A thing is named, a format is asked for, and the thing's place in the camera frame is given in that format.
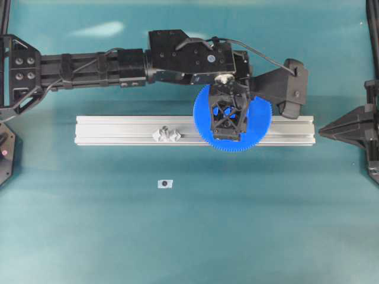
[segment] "aluminum rail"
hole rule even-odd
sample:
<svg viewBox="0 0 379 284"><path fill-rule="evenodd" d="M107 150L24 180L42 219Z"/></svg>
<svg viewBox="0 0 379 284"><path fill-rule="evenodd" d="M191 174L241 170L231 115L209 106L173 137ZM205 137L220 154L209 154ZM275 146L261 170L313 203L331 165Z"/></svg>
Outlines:
<svg viewBox="0 0 379 284"><path fill-rule="evenodd" d="M75 143L80 146L208 146L192 116L78 116L76 121ZM180 138L157 138L162 129ZM312 116L297 120L274 116L258 146L312 146L315 142Z"/></svg>

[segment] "blue gear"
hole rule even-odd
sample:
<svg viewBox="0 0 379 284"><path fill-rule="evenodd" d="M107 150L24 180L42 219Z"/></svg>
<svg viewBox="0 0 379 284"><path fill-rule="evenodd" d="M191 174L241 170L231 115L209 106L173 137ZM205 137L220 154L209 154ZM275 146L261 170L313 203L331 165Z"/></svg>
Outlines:
<svg viewBox="0 0 379 284"><path fill-rule="evenodd" d="M246 133L240 134L240 141L214 139L208 104L209 90L210 85L207 85L200 91L195 101L193 113L196 128L208 144L218 150L237 152L250 149L265 137L271 124L271 104L264 99L255 97L249 105L248 126Z"/></svg>

